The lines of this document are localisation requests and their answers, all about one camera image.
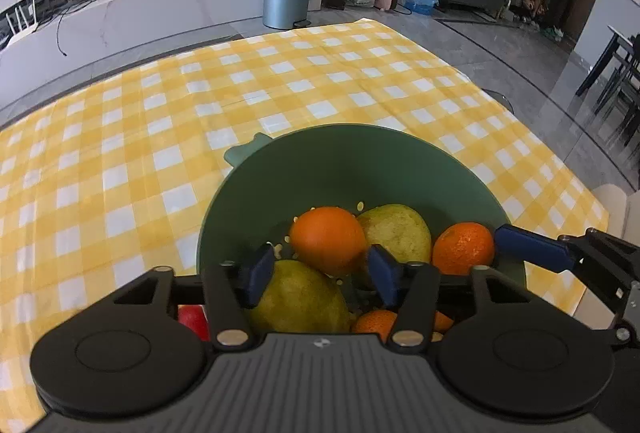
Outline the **small red fruit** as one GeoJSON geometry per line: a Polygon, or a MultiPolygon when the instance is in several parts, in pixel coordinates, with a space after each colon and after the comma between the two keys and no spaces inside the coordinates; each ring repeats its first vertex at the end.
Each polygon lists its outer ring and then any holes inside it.
{"type": "Polygon", "coordinates": [[[181,305],[178,307],[178,322],[189,328],[202,341],[210,340],[208,321],[201,305],[181,305]]]}

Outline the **orange tangerine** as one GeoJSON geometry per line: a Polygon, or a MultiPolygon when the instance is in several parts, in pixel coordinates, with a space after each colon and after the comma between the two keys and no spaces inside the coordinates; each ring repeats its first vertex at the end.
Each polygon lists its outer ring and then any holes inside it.
{"type": "Polygon", "coordinates": [[[396,313],[388,309],[376,309],[360,315],[352,324],[352,333],[375,333],[385,343],[396,319],[396,313]]]}
{"type": "Polygon", "coordinates": [[[338,207],[318,207],[301,214],[288,237],[299,261],[330,276],[358,271],[368,248],[356,216],[338,207]]]}
{"type": "Polygon", "coordinates": [[[453,324],[454,321],[445,314],[442,314],[441,312],[437,312],[435,314],[434,330],[436,332],[445,333],[453,324]]]}
{"type": "Polygon", "coordinates": [[[445,275],[466,276],[474,266],[488,266],[495,257],[494,235],[475,222],[451,225],[435,241],[432,264],[445,275]]]}

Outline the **large yellow-green pear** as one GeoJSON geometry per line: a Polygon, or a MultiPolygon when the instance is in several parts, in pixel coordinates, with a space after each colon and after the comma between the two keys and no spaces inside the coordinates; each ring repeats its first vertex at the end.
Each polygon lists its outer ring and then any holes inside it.
{"type": "Polygon", "coordinates": [[[363,212],[357,219],[368,244],[382,245],[397,262],[431,262],[432,235],[413,208],[384,205],[363,212]]]}

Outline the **round green pear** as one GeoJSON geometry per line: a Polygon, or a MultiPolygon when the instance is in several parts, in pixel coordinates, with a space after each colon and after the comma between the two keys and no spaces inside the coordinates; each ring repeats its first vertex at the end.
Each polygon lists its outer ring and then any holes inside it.
{"type": "Polygon", "coordinates": [[[245,312],[258,333],[347,333],[352,316],[333,279],[295,260],[274,263],[255,309],[245,312]]]}

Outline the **orange tangerine back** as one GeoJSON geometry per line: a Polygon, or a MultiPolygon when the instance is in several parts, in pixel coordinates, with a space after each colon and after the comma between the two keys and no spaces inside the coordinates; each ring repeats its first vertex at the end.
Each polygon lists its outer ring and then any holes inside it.
{"type": "Polygon", "coordinates": [[[299,261],[330,276],[358,271],[368,248],[356,216],[338,207],[318,207],[301,214],[288,237],[299,261]]]}

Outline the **green colander bowl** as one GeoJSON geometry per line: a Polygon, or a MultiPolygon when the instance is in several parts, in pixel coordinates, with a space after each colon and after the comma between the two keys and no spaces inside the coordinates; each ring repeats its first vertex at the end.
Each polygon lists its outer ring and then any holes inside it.
{"type": "MultiPolygon", "coordinates": [[[[303,213],[338,207],[356,216],[405,205],[416,210],[437,239],[448,227],[475,222],[495,231],[508,217],[485,184],[460,161],[405,133],[362,124],[330,124],[280,138],[257,134],[224,155],[230,166],[209,205],[198,238],[198,272],[222,262],[244,262],[271,243],[276,262],[295,260],[288,232],[303,213]]],[[[367,254],[352,274],[330,276],[354,321],[386,309],[369,275],[367,254]]],[[[440,271],[436,313],[473,315],[471,272],[440,271]]]]}

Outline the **black dining chairs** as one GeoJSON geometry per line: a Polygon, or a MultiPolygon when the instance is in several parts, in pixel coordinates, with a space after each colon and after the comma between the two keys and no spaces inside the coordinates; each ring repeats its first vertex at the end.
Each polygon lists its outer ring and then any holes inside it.
{"type": "Polygon", "coordinates": [[[575,95],[581,97],[586,94],[600,80],[612,60],[615,60],[617,66],[597,98],[594,114],[599,115],[603,109],[609,114],[616,102],[623,98],[627,111],[622,123],[614,131],[614,136],[623,136],[624,145],[628,146],[639,132],[639,36],[636,34],[627,38],[611,25],[608,25],[608,30],[611,31],[611,39],[590,68],[587,77],[578,86],[575,95]]]}

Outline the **yellow checkered tablecloth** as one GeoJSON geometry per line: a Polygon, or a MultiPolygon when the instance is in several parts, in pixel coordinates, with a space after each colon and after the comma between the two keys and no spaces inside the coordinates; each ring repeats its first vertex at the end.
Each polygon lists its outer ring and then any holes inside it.
{"type": "Polygon", "coordinates": [[[256,133],[371,123],[446,150],[515,224],[550,236],[608,211],[544,123],[510,115],[431,45],[372,19],[204,46],[60,98],[1,133],[1,427],[40,418],[37,339],[157,263],[194,268],[224,152],[256,133]]]}

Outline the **white tv console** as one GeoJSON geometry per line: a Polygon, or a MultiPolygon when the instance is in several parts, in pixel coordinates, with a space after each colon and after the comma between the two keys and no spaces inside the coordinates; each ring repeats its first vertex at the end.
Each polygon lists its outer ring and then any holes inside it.
{"type": "Polygon", "coordinates": [[[1,51],[1,106],[142,44],[262,16],[264,0],[93,0],[1,51]]]}

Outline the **white wifi router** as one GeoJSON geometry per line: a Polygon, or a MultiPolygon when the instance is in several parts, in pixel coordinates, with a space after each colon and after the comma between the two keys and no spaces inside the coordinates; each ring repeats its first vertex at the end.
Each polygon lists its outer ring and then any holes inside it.
{"type": "Polygon", "coordinates": [[[6,22],[11,31],[9,42],[20,41],[35,32],[39,25],[36,0],[16,4],[12,11],[6,12],[6,22]]]}

